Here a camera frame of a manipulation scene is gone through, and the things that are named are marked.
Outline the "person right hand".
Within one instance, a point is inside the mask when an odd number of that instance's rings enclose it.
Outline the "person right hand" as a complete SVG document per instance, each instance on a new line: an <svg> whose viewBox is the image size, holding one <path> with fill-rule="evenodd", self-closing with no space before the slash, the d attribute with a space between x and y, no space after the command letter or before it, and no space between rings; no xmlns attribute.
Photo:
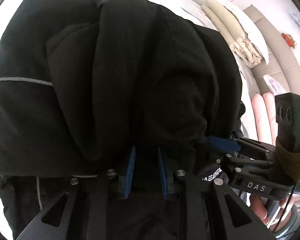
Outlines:
<svg viewBox="0 0 300 240"><path fill-rule="evenodd" d="M261 197L255 194L251 194L249 197L250 200L250 208L257 215L257 217L262 220L262 222L266 225L269 225L271 230L277 231L283 228L290 220L292 216L291 209L294 205L294 198L292 197L289 204L288 197L279 202L280 209L276 218L270 223L270 219L268 217L268 213L264 204L261 200Z"/></svg>

